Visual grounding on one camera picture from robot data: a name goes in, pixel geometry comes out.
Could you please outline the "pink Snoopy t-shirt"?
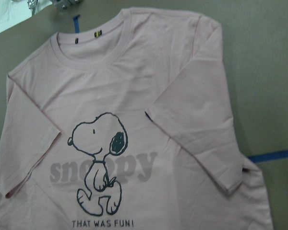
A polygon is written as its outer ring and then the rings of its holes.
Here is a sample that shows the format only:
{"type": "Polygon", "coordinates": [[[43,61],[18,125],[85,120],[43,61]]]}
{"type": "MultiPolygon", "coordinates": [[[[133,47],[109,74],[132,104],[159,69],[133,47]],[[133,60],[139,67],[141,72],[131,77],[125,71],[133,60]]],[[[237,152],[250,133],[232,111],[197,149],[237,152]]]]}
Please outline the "pink Snoopy t-shirt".
{"type": "Polygon", "coordinates": [[[8,73],[0,230],[271,229],[212,18],[123,9],[8,73]]]}

